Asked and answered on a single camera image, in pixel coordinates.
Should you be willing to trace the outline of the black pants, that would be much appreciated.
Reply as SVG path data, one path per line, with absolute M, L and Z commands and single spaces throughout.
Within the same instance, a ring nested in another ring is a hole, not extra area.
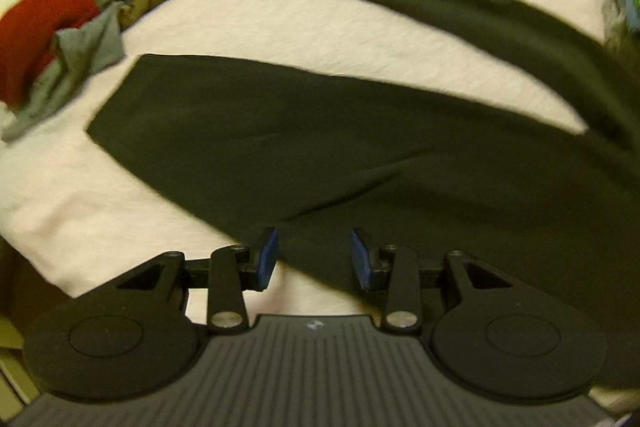
M 529 72 L 587 124 L 398 84 L 222 56 L 137 60 L 93 142 L 241 242 L 269 225 L 286 262 L 352 289 L 361 227 L 422 255 L 462 249 L 605 332 L 598 382 L 639 384 L 639 78 L 518 0 L 363 0 Z

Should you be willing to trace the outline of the white quilted bedspread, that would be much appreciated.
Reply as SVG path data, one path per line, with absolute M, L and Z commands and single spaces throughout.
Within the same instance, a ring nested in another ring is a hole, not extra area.
M 602 0 L 523 0 L 597 40 Z M 1 0 L 10 6 L 17 0 Z M 141 54 L 245 57 L 405 83 L 580 131 L 524 72 L 443 32 L 359 0 L 170 0 L 124 37 L 126 58 L 1 150 L 1 234 L 57 288 L 79 295 L 163 251 L 207 256 L 226 236 L 158 196 L 86 135 Z

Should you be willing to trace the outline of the grey garment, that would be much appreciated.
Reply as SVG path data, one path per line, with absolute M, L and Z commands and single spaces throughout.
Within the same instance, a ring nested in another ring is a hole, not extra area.
M 58 30 L 53 38 L 54 59 L 37 77 L 26 104 L 2 131 L 3 142 L 20 139 L 30 129 L 58 113 L 79 92 L 88 77 L 119 62 L 124 45 L 118 21 L 132 0 L 96 0 L 100 14 L 79 28 Z

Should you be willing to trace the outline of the red garment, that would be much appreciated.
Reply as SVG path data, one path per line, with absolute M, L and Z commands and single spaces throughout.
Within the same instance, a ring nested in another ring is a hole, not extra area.
M 52 61 L 54 34 L 79 28 L 101 13 L 96 0 L 21 0 L 1 17 L 1 101 L 22 105 Z

